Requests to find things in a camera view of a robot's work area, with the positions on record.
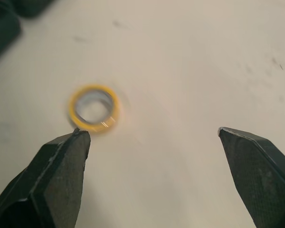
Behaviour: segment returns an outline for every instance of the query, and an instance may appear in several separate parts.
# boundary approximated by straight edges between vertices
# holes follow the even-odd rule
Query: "green object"
[[[53,0],[10,0],[17,14],[31,18],[40,14]]]
[[[11,5],[0,0],[0,53],[20,33],[20,23]]]

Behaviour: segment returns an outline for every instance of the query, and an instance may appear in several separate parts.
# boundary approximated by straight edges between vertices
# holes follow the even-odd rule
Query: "ring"
[[[81,112],[83,107],[98,102],[106,113],[97,120],[88,120]],[[116,123],[119,103],[115,92],[103,85],[88,85],[76,92],[69,103],[69,115],[72,122],[80,129],[99,133],[109,130]]]

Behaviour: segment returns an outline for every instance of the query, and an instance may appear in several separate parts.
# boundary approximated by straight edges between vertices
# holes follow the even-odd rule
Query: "yellow ring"
[[[111,116],[109,116],[106,120],[97,123],[97,124],[88,124],[80,120],[76,114],[75,106],[78,100],[86,93],[91,92],[93,90],[100,90],[103,91],[111,96],[113,107]],[[119,115],[119,102],[117,99],[117,96],[115,92],[103,85],[88,85],[80,89],[78,92],[76,92],[69,103],[69,115],[71,120],[73,121],[76,126],[78,126],[82,130],[99,133],[109,130],[111,127],[113,127],[117,121],[118,115]]]

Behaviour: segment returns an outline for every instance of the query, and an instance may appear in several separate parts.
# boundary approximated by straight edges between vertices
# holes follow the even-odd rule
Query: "black object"
[[[43,145],[0,195],[0,228],[74,228],[90,142],[76,129]]]
[[[267,139],[220,128],[230,171],[257,228],[285,228],[285,156]]]
[[[0,0],[0,52],[20,33],[20,23],[7,1]]]
[[[53,0],[10,0],[15,11],[23,17],[35,17],[41,13]]]

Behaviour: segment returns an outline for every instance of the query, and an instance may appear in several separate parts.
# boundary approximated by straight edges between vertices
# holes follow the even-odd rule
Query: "white surface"
[[[77,228],[254,227],[217,129],[285,154],[285,1],[58,0],[23,30],[0,58],[0,193],[102,83],[121,120],[92,138]]]

